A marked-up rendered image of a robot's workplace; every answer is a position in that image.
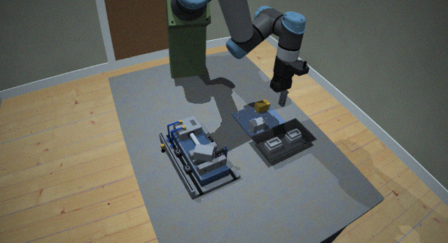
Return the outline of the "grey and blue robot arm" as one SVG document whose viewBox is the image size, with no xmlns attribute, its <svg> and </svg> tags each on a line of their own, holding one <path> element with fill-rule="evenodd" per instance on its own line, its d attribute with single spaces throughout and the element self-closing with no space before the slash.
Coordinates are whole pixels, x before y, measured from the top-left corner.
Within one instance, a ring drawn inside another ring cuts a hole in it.
<svg viewBox="0 0 448 243">
<path fill-rule="evenodd" d="M 210 1 L 171 0 L 171 9 L 179 19 L 193 21 L 203 15 Z M 231 36 L 225 45 L 235 58 L 241 59 L 271 34 L 279 36 L 280 48 L 288 51 L 300 49 L 306 23 L 302 14 L 296 12 L 283 14 L 274 8 L 261 6 L 251 21 L 247 0 L 218 0 L 218 2 Z"/>
</svg>

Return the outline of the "yellow rectangular block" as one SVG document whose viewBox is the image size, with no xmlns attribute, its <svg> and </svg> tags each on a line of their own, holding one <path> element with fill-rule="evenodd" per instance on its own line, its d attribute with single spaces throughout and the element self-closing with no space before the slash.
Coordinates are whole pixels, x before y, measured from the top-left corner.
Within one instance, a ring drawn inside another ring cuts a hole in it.
<svg viewBox="0 0 448 243">
<path fill-rule="evenodd" d="M 270 109 L 270 103 L 266 99 L 261 100 L 259 102 L 255 102 L 254 109 L 258 113 L 262 113 Z"/>
</svg>

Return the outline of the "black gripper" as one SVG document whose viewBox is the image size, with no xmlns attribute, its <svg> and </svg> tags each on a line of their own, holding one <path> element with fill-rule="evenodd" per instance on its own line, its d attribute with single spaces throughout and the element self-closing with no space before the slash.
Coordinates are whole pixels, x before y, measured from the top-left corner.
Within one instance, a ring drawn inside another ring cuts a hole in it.
<svg viewBox="0 0 448 243">
<path fill-rule="evenodd" d="M 274 63 L 274 75 L 271 79 L 270 87 L 275 92 L 281 92 L 279 105 L 285 106 L 286 98 L 289 93 L 287 89 L 292 86 L 292 78 L 294 74 L 301 76 L 308 74 L 309 67 L 306 61 L 298 60 L 300 49 L 295 52 L 287 51 L 279 47 L 277 48 Z M 304 63 L 304 64 L 303 64 Z"/>
</svg>

